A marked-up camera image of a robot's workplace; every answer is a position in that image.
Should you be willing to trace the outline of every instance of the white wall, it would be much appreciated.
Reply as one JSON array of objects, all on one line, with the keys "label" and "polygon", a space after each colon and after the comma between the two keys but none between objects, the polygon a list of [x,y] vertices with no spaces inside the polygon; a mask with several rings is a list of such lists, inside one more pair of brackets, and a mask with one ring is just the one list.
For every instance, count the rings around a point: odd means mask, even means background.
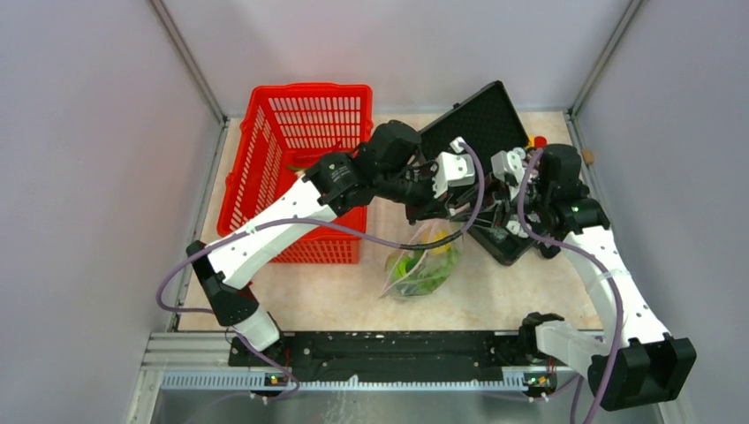
[{"label": "white wall", "polygon": [[749,4],[648,2],[580,118],[620,251],[697,363],[702,422],[745,422]]},{"label": "white wall", "polygon": [[168,0],[225,112],[263,84],[365,83],[376,110],[445,110],[502,80],[566,108],[627,0]]},{"label": "white wall", "polygon": [[217,123],[145,1],[3,1],[0,81],[0,422],[121,422]]}]

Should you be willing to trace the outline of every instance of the white bracket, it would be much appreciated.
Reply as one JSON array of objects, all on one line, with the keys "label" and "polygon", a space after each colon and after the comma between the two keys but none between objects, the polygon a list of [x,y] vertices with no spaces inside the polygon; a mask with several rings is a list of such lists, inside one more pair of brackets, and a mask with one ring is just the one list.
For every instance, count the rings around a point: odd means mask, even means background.
[{"label": "white bracket", "polygon": [[515,148],[509,152],[501,151],[491,157],[492,174],[495,178],[504,181],[507,174],[515,178],[516,184],[508,185],[510,200],[515,199],[520,193],[520,181],[523,179],[523,174],[526,173],[526,167],[523,166],[525,156],[526,152],[522,148]]},{"label": "white bracket", "polygon": [[[450,146],[457,153],[463,152],[459,143],[465,143],[462,137],[457,137],[450,142]],[[473,184],[476,179],[476,169],[469,155],[453,155],[452,153],[442,152],[435,161],[439,167],[437,174],[432,178],[435,199],[447,193],[448,187],[468,186]]]},{"label": "white bracket", "polygon": [[508,221],[504,226],[504,228],[509,231],[510,234],[514,234],[521,239],[528,238],[528,234],[523,230],[523,227],[520,225],[520,221],[518,221],[517,217],[511,218],[510,221]]},{"label": "white bracket", "polygon": [[536,327],[536,343],[541,352],[559,358],[580,375],[587,375],[593,355],[609,354],[603,343],[565,321],[544,322]]}]

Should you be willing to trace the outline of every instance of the beige tabletop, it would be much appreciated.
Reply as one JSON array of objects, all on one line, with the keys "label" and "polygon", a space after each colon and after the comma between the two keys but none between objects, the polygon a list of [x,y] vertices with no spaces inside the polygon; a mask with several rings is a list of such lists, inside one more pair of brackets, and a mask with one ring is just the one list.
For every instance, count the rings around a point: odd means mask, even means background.
[{"label": "beige tabletop", "polygon": [[[549,143],[570,144],[562,112],[521,112],[529,134]],[[374,124],[399,119],[420,129],[439,114],[375,115]],[[216,219],[239,144],[239,123],[231,120],[211,194],[201,240],[218,239]],[[367,233],[406,242],[418,225],[409,226],[403,205],[375,199],[367,211]],[[599,329],[585,288],[569,261],[545,260],[533,250],[511,267],[497,263],[475,240],[465,237],[465,251],[454,273],[435,293],[407,301],[378,299],[385,278],[385,258],[393,249],[362,242],[356,265],[270,263],[253,278],[253,292],[284,330],[471,330],[517,329],[530,312],[553,312],[579,329]],[[209,307],[193,276],[186,307]],[[208,314],[185,314],[180,330],[223,329]]]}]

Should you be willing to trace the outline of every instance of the red basket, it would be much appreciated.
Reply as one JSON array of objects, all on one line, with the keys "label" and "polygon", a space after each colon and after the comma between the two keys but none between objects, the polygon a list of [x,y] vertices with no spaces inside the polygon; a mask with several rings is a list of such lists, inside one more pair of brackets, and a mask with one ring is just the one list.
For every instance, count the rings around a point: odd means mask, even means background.
[{"label": "red basket", "polygon": [[[306,168],[328,152],[351,150],[372,131],[372,89],[365,85],[299,83],[253,90],[239,127],[234,168],[216,230],[226,236],[286,193],[292,167]],[[354,208],[336,223],[364,232],[367,209]],[[316,228],[281,252],[275,262],[356,263],[360,238]]]}]

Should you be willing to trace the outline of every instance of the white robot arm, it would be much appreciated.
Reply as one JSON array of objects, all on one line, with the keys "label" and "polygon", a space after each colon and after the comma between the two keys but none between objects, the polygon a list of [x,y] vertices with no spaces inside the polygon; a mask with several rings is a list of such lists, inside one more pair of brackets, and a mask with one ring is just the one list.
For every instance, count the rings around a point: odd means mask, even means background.
[{"label": "white robot arm", "polygon": [[[585,376],[594,393],[601,389],[609,355],[614,355],[612,377],[601,402],[609,411],[675,399],[696,360],[696,352],[689,339],[674,339],[643,300],[619,255],[609,219],[601,205],[588,197],[588,188],[579,180],[581,159],[577,150],[548,146],[524,196],[518,196],[523,191],[520,181],[531,174],[521,156],[513,151],[500,152],[492,158],[494,175],[505,185],[504,198],[510,204],[523,201],[518,216],[521,209],[524,216],[537,215],[539,222],[532,225],[533,233],[548,234],[556,240],[555,245],[563,241],[576,247],[609,270],[604,274],[591,258],[565,249],[601,318],[604,338],[601,341],[590,337],[558,315],[533,313],[526,317],[519,334],[527,352],[561,360]],[[505,221],[501,214],[499,220]],[[546,257],[559,252],[558,247],[553,250],[554,246],[543,243],[539,248],[545,250]],[[622,300],[621,308],[617,307],[608,281],[611,277]],[[622,316],[619,331],[617,312]],[[617,348],[612,351],[615,342]]]}]

